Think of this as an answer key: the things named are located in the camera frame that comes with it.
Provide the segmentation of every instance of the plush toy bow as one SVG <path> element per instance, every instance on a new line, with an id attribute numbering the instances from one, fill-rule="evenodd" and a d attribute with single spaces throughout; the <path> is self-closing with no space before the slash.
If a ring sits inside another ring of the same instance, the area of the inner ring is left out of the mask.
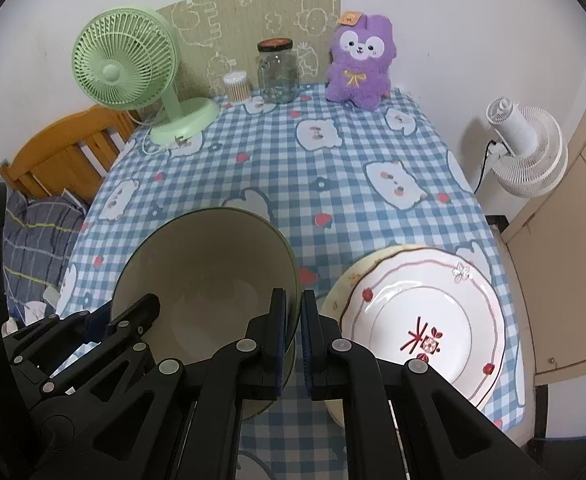
<path id="1" fill-rule="evenodd" d="M 355 85 L 359 86 L 358 79 L 361 81 L 366 81 L 367 75 L 364 72 L 351 72 L 350 70 L 344 70 L 344 75 L 350 78 L 346 81 L 347 85 Z"/>

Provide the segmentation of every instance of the wooden chair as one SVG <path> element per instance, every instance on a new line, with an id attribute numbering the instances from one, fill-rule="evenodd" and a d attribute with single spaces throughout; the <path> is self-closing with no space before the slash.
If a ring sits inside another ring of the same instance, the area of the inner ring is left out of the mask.
<path id="1" fill-rule="evenodd" d="M 126 112 L 96 105 L 60 119 L 32 137 L 13 163 L 0 165 L 0 175 L 11 188 L 27 196 L 46 198 L 60 195 L 66 188 L 91 203 L 102 177 L 79 144 L 86 144 L 108 171 L 119 151 L 107 128 L 117 131 L 126 142 L 135 127 Z"/>

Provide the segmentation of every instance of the white wall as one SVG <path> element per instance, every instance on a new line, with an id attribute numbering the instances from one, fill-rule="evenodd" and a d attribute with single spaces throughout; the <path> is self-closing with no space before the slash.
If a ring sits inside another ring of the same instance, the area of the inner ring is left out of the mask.
<path id="1" fill-rule="evenodd" d="M 546 436 L 586 436 L 586 375 L 548 385 Z"/>
<path id="2" fill-rule="evenodd" d="M 91 105 L 70 71 L 78 31 L 99 12 L 179 0 L 7 0 L 0 9 L 0 161 L 34 133 Z M 555 115 L 568 136 L 586 105 L 586 14 L 575 0 L 342 0 L 384 13 L 399 56 L 391 79 L 408 90 L 478 178 L 489 132 L 486 105 L 500 94 Z M 487 214 L 521 204 L 485 192 Z"/>

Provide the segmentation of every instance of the black cable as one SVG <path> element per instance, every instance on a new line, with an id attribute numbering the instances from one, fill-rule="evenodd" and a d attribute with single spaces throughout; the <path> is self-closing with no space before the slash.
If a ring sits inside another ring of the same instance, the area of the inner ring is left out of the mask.
<path id="1" fill-rule="evenodd" d="M 489 148 L 491 146 L 496 145 L 497 142 L 494 140 L 489 140 L 489 143 L 486 144 L 486 149 L 484 150 L 484 162 L 482 163 L 482 172 L 480 173 L 480 182 L 477 183 L 477 187 L 473 193 L 477 193 L 477 190 L 480 189 L 480 185 L 482 184 L 482 179 L 484 178 L 484 170 L 486 169 L 486 159 L 489 158 Z"/>

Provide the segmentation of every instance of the jar lid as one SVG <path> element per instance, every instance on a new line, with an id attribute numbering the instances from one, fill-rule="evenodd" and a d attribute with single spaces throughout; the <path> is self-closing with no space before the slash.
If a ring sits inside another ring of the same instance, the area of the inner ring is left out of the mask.
<path id="1" fill-rule="evenodd" d="M 258 52 L 277 52 L 278 50 L 286 50 L 293 48 L 293 40 L 291 38 L 270 38 L 269 40 L 260 41 L 257 44 Z"/>

